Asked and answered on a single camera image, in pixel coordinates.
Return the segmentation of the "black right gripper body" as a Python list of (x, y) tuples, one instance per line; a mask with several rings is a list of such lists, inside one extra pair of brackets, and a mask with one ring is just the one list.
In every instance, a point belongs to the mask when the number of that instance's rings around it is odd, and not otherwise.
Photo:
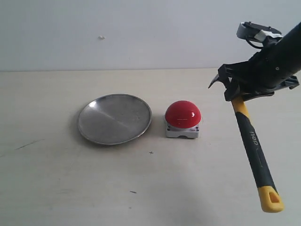
[(263, 48), (248, 61), (223, 64), (217, 80), (225, 83), (227, 77), (239, 81), (243, 92), (272, 92), (299, 86), (295, 74), (300, 70), (300, 41), (280, 41)]

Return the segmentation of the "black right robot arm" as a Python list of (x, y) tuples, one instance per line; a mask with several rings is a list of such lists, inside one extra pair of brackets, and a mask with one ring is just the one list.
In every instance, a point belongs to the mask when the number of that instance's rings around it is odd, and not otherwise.
[(226, 101), (241, 96), (244, 101), (269, 97), (280, 89), (299, 86), (296, 73), (301, 69), (301, 25), (297, 24), (285, 36), (270, 26), (243, 22), (237, 37), (258, 49), (249, 60), (223, 64), (218, 69), (218, 81), (226, 88)]

